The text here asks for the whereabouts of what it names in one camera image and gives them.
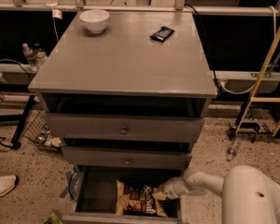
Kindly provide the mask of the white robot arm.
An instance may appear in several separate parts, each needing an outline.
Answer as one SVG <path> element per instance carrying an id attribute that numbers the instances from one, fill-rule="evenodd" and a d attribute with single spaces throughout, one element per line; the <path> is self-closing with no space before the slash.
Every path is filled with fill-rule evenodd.
<path id="1" fill-rule="evenodd" d="M 189 167 L 161 185 L 170 200 L 206 190 L 222 200 L 222 224 L 280 224 L 280 185 L 252 166 L 234 166 L 224 177 Z"/>

